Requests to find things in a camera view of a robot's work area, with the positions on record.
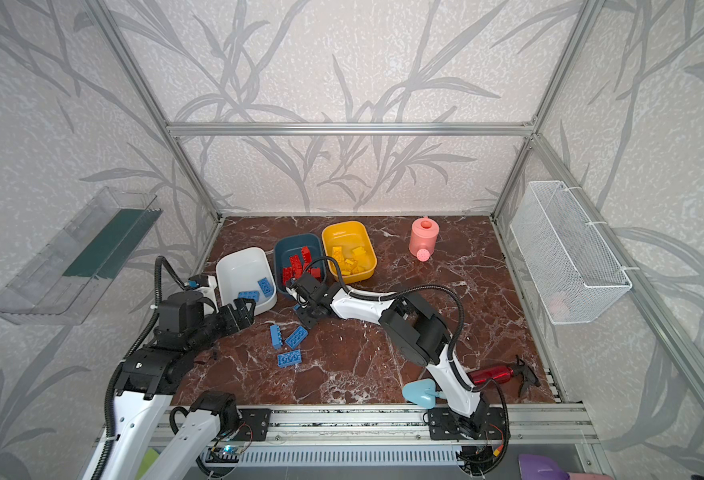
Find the small red lego brick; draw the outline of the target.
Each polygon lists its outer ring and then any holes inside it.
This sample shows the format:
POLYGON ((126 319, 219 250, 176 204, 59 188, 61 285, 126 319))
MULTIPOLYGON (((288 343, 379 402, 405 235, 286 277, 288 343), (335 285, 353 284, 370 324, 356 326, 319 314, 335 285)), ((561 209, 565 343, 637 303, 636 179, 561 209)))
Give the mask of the small red lego brick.
POLYGON ((319 281, 323 280, 323 274, 322 274, 322 270, 320 268, 311 268, 310 273, 315 279, 317 279, 319 281))

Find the red lego brick top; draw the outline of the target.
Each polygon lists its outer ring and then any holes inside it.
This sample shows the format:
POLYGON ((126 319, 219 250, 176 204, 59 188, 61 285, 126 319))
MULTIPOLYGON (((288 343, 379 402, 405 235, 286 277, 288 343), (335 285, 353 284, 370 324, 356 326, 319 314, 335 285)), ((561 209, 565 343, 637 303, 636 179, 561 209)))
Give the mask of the red lego brick top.
POLYGON ((304 271, 301 258, 298 255, 293 255, 289 258, 289 260, 294 277, 300 278, 304 271))

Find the blue lego brick diagonal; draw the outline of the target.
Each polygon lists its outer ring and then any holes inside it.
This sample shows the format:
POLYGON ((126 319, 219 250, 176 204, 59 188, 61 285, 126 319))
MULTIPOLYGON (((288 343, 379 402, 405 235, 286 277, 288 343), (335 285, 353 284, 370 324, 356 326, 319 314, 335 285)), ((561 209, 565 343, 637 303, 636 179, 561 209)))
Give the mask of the blue lego brick diagonal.
POLYGON ((308 330, 303 326, 298 326, 286 339, 285 344, 291 349, 296 350, 302 341, 308 336, 308 330))

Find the yellow curved lego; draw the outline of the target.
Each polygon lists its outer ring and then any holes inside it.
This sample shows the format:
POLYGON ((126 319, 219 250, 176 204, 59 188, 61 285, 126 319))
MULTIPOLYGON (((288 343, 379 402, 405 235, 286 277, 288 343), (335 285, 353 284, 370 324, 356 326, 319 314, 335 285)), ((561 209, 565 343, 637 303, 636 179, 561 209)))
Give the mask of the yellow curved lego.
POLYGON ((345 261, 345 257, 343 255, 343 250, 340 246, 333 246, 332 247, 331 256, 339 264, 343 264, 345 261))

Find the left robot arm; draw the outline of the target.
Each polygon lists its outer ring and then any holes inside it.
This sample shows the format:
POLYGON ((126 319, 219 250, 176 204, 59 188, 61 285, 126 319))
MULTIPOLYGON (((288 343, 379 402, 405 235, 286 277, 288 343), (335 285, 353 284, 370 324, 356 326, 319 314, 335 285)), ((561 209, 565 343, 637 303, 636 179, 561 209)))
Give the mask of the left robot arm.
MULTIPOLYGON (((252 326, 255 301, 237 298, 218 306, 204 293, 211 284, 201 276, 183 282, 165 257, 156 258, 152 316, 110 377, 105 428, 85 478, 137 478, 161 417, 176 420, 170 403, 196 358, 217 340, 252 326)), ((182 478, 212 441, 228 439, 246 425, 234 395, 200 394, 146 478, 182 478)))

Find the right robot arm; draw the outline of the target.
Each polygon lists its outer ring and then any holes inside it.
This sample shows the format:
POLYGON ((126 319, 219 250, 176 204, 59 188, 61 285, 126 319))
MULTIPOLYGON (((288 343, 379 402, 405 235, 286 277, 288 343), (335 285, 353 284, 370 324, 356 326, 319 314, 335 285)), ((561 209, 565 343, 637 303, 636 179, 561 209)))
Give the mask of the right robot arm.
POLYGON ((359 320, 381 327, 391 343, 409 362, 425 368, 429 377, 406 384, 402 395, 428 412, 432 439, 509 439, 509 415, 502 390, 501 406, 493 408, 484 388, 471 382, 455 350, 465 320, 465 310, 451 289, 434 284, 400 292, 378 293, 354 289, 339 279, 333 284, 304 272, 286 284, 298 306, 296 314, 306 329, 326 317, 359 320), (422 291, 446 294, 457 307, 453 331, 443 316, 420 295, 422 291))

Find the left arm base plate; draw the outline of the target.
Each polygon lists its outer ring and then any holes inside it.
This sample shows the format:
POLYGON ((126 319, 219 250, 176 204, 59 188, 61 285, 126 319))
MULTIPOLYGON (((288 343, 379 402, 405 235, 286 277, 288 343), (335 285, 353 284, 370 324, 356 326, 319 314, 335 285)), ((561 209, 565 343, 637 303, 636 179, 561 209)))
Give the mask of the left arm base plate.
POLYGON ((264 442, 270 425, 269 408, 239 408, 240 426, 231 437, 235 442, 264 442))

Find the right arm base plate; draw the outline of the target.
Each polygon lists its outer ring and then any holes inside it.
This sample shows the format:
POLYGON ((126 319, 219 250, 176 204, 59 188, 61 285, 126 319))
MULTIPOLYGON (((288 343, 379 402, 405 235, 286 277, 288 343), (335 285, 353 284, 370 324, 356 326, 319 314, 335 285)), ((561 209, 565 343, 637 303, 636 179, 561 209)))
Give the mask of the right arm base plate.
POLYGON ((461 426, 458 417, 447 407, 438 406, 426 412, 425 423, 431 440, 502 441, 508 433, 505 411, 489 407, 482 411, 478 425, 461 426))

